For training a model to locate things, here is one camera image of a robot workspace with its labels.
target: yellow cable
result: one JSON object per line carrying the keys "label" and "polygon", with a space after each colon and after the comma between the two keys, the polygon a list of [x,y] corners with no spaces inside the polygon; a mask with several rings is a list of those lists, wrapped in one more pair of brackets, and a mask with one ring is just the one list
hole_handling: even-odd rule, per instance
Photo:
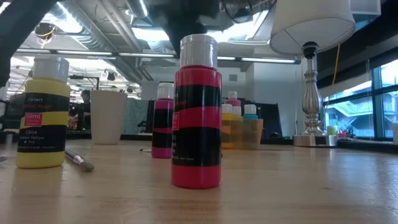
{"label": "yellow cable", "polygon": [[[336,81],[336,77],[337,77],[337,69],[338,69],[338,59],[339,59],[339,57],[340,57],[340,44],[338,45],[338,47],[337,47],[337,55],[336,55],[336,64],[335,64],[335,74],[333,75],[333,81],[332,81],[332,83],[331,83],[331,92],[333,93],[333,86],[334,86],[334,84],[335,84],[335,81]],[[326,110],[328,109],[328,106],[329,106],[329,102],[330,102],[330,96],[329,96],[329,99],[328,99],[328,103],[326,104],[326,108],[325,108],[325,110],[324,110],[324,112],[323,112],[323,123],[325,123],[325,115],[326,115]]]}
{"label": "yellow cable", "polygon": [[52,32],[54,32],[54,30],[55,30],[55,27],[54,27],[50,32],[48,32],[48,33],[46,33],[46,34],[42,34],[42,35],[36,34],[36,36],[45,37],[46,35],[52,34]]}
{"label": "yellow cable", "polygon": [[48,43],[48,42],[47,42],[48,37],[49,37],[48,35],[45,37],[45,40],[43,41],[43,44],[42,44],[42,46],[40,47],[41,49],[43,49],[44,46]]}

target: wooden table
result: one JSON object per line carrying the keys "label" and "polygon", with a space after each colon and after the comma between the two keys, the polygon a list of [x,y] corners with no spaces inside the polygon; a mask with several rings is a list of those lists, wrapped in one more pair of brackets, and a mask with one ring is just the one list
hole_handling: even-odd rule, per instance
{"label": "wooden table", "polygon": [[170,161],[149,142],[67,148],[95,164],[83,173],[65,161],[17,169],[0,164],[0,223],[398,223],[398,157],[343,149],[262,146],[224,151],[215,189],[170,183]]}

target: white cup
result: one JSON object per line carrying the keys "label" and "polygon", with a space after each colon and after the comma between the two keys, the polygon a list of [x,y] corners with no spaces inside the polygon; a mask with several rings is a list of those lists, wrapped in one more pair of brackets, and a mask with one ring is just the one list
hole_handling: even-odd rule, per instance
{"label": "white cup", "polygon": [[91,91],[91,138],[93,144],[117,144],[123,129],[127,94]]}

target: white bottle cap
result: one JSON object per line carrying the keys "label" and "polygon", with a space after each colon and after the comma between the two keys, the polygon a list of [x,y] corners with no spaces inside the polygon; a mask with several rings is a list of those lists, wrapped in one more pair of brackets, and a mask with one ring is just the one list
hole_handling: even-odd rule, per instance
{"label": "white bottle cap", "polygon": [[257,114],[255,105],[244,105],[244,114]]}
{"label": "white bottle cap", "polygon": [[218,44],[206,34],[192,34],[181,40],[180,68],[202,65],[217,68]]}
{"label": "white bottle cap", "polygon": [[242,116],[242,107],[240,106],[232,107],[232,114],[236,116]]}
{"label": "white bottle cap", "polygon": [[160,83],[157,87],[158,99],[172,99],[174,97],[173,83]]}
{"label": "white bottle cap", "polygon": [[226,105],[223,104],[223,109],[222,109],[223,114],[231,114],[232,113],[232,105]]}
{"label": "white bottle cap", "polygon": [[238,99],[238,92],[236,92],[236,91],[229,91],[229,92],[228,92],[228,99]]}
{"label": "white bottle cap", "polygon": [[69,62],[61,57],[38,55],[34,59],[33,78],[53,78],[68,81]]}

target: magenta paint bottle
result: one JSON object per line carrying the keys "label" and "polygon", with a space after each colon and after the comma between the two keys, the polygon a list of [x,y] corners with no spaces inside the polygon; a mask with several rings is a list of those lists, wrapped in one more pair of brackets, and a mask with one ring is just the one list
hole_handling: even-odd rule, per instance
{"label": "magenta paint bottle", "polygon": [[228,100],[225,101],[225,104],[231,104],[232,106],[241,106],[241,101],[238,100],[238,92],[229,91]]}
{"label": "magenta paint bottle", "polygon": [[175,74],[172,183],[189,189],[216,187],[221,179],[221,74],[218,45],[205,34],[181,40]]}
{"label": "magenta paint bottle", "polygon": [[155,101],[154,110],[153,158],[170,159],[172,157],[173,97],[174,84],[160,83],[157,87],[157,101]]}

